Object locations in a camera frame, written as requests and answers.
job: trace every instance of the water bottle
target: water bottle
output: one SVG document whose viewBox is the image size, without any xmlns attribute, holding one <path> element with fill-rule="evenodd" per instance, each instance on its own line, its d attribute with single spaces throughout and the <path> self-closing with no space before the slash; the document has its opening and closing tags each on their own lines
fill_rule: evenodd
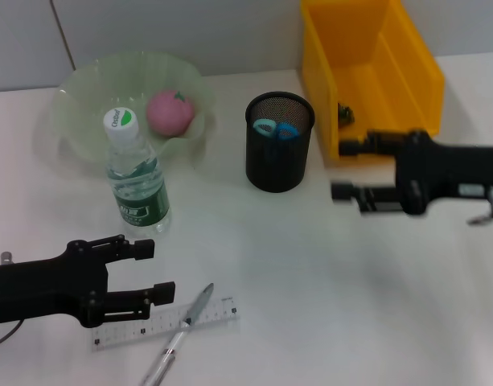
<svg viewBox="0 0 493 386">
<path fill-rule="evenodd" d="M 136 236 L 165 231 L 170 222 L 166 184 L 157 154 L 139 133 L 135 113 L 112 109 L 103 122 L 110 140 L 107 178 L 121 217 Z"/>
</svg>

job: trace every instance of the pen holder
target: pen holder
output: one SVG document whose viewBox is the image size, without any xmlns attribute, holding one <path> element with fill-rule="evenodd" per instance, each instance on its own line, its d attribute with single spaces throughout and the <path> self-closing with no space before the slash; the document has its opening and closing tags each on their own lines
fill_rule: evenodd
<svg viewBox="0 0 493 386">
<path fill-rule="evenodd" d="M 263 131 L 268 122 L 272 124 Z M 274 123 L 277 126 L 272 133 Z M 249 104 L 246 124 L 246 175 L 250 182 L 272 193 L 296 187 L 305 174 L 314 126 L 309 102 L 290 92 L 268 92 Z"/>
</svg>

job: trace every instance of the pink ball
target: pink ball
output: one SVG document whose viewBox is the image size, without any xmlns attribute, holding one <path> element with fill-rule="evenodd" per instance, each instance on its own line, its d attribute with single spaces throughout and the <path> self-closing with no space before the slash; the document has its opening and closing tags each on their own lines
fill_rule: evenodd
<svg viewBox="0 0 493 386">
<path fill-rule="evenodd" d="M 159 92 L 146 107 L 146 119 L 150 128 L 166 137 L 185 134 L 194 117 L 192 103 L 180 91 Z"/>
</svg>

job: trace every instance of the bottle cap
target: bottle cap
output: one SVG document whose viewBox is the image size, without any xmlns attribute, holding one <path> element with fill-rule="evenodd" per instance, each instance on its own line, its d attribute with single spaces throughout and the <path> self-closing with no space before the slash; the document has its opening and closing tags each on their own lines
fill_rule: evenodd
<svg viewBox="0 0 493 386">
<path fill-rule="evenodd" d="M 117 144 L 131 142 L 139 133 L 137 116 L 126 107 L 118 107 L 106 113 L 103 125 L 110 141 Z"/>
</svg>

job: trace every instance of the transparent ruler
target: transparent ruler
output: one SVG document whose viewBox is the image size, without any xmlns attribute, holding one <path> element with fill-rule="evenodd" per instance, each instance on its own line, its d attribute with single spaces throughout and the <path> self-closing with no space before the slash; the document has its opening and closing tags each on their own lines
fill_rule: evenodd
<svg viewBox="0 0 493 386">
<path fill-rule="evenodd" d="M 152 313 L 148 320 L 105 323 L 91 329 L 92 351 L 151 339 L 166 333 L 181 331 L 180 321 L 187 315 L 190 304 Z M 224 322 L 239 318 L 239 312 L 233 298 L 211 300 L 203 309 L 194 327 L 209 323 Z"/>
</svg>

